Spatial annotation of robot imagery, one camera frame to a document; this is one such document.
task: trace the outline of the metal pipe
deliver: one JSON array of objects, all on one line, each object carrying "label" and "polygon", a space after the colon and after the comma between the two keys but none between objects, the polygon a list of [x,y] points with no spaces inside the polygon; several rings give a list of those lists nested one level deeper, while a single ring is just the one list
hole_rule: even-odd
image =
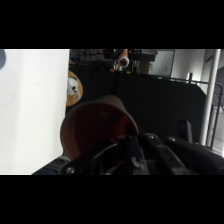
[{"label": "metal pipe", "polygon": [[213,126],[214,126],[214,117],[215,117],[215,107],[212,107],[210,121],[209,121],[209,127],[208,127],[207,142],[206,142],[206,145],[209,147],[211,147],[211,142],[212,142],[212,130],[213,130]]},{"label": "metal pipe", "polygon": [[208,93],[207,93],[207,97],[206,97],[206,101],[205,101],[205,109],[204,109],[204,115],[203,115],[203,120],[202,120],[200,141],[199,141],[199,143],[201,145],[206,145],[209,117],[210,117],[211,105],[212,105],[212,100],[213,100],[213,95],[214,95],[214,88],[215,88],[220,53],[221,53],[221,49],[216,49],[215,55],[214,55],[213,61],[212,61],[212,67],[211,67],[209,84],[208,84]]},{"label": "metal pipe", "polygon": [[191,84],[191,82],[192,82],[192,78],[193,78],[193,73],[190,73],[190,74],[189,74],[189,82],[188,82],[189,84]]},{"label": "metal pipe", "polygon": [[221,108],[222,95],[223,95],[223,87],[222,87],[222,85],[219,84],[219,83],[216,83],[216,85],[220,87],[220,93],[219,93],[219,103],[218,103],[218,109],[217,109],[216,116],[215,116],[215,124],[214,124],[212,141],[211,141],[211,148],[212,149],[213,149],[213,145],[214,145],[215,134],[216,134],[217,124],[218,124],[218,119],[219,119],[219,111],[220,111],[220,108]]}]

